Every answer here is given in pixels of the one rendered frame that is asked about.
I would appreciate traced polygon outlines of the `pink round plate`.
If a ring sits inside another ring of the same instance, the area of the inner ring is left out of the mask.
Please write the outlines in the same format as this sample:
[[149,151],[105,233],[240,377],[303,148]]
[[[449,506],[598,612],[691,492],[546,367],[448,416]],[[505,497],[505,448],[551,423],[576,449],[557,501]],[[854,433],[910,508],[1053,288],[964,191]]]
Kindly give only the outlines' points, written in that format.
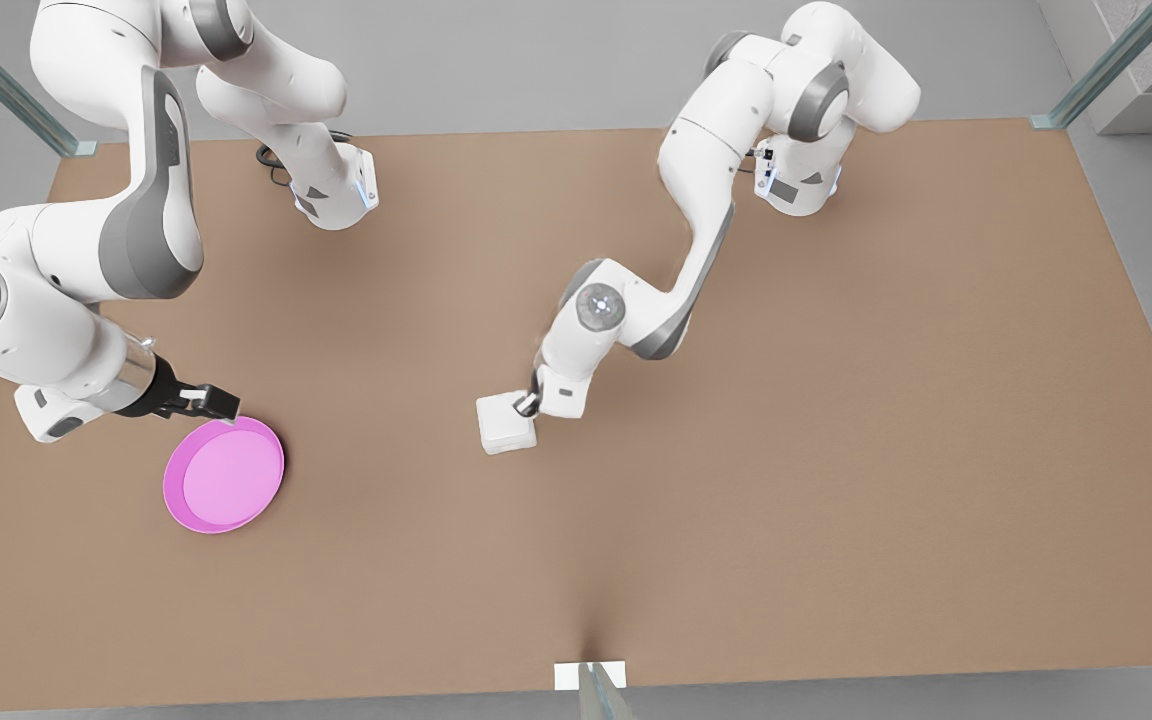
[[250,416],[206,420],[166,461],[162,498],[180,525],[220,535],[259,516],[283,475],[282,441],[268,425]]

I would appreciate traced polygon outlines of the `white egg box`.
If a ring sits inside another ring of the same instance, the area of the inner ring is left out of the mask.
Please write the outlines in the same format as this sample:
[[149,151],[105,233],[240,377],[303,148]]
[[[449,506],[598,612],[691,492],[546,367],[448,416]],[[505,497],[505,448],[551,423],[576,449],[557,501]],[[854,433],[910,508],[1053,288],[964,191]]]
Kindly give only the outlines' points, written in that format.
[[530,400],[530,393],[521,389],[477,397],[477,427],[486,455],[524,450],[538,444],[535,419],[518,410],[518,406],[526,406]]

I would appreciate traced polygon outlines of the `silver frame post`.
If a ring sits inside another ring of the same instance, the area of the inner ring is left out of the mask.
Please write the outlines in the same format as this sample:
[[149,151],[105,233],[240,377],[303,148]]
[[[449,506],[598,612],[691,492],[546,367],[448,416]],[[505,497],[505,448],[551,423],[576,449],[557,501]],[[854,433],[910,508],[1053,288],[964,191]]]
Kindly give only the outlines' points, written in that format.
[[1152,135],[1152,0],[1037,0],[1071,86],[1034,129]]
[[60,158],[91,158],[99,143],[79,141],[0,65],[0,104]]
[[567,662],[553,666],[554,689],[576,691],[579,720],[637,720],[628,706],[626,661]]

